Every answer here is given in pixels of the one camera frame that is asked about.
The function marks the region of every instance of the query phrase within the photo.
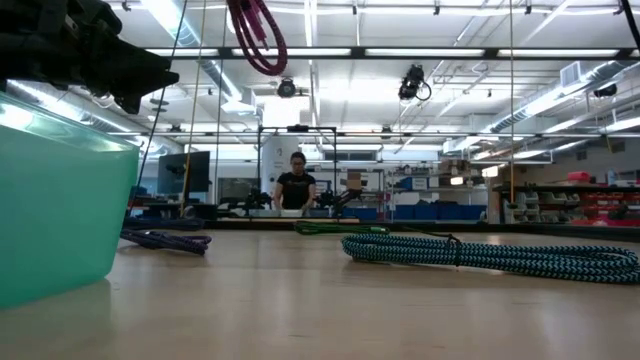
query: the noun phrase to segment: teal plastic bin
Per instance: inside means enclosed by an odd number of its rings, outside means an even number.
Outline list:
[[[138,151],[0,93],[0,308],[109,273]]]

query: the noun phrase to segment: blue striped rope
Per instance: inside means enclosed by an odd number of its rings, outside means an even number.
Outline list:
[[[354,259],[460,265],[529,276],[614,284],[640,283],[637,255],[615,246],[511,246],[381,234],[342,239]]]

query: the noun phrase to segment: black t-shirt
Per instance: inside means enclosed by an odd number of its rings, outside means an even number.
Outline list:
[[[280,175],[278,183],[282,184],[282,207],[297,210],[309,200],[309,185],[315,184],[316,179],[307,173],[294,175],[288,172]]]

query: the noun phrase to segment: person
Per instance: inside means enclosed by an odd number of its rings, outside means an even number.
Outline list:
[[[316,194],[316,179],[304,171],[307,158],[296,151],[291,154],[291,172],[280,175],[273,200],[276,209],[302,210],[306,212],[313,205]]]

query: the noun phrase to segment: monitor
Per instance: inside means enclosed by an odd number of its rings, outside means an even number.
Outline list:
[[[189,192],[209,191],[208,151],[193,152],[189,160]],[[187,154],[161,156],[158,164],[158,193],[181,194],[187,168]]]

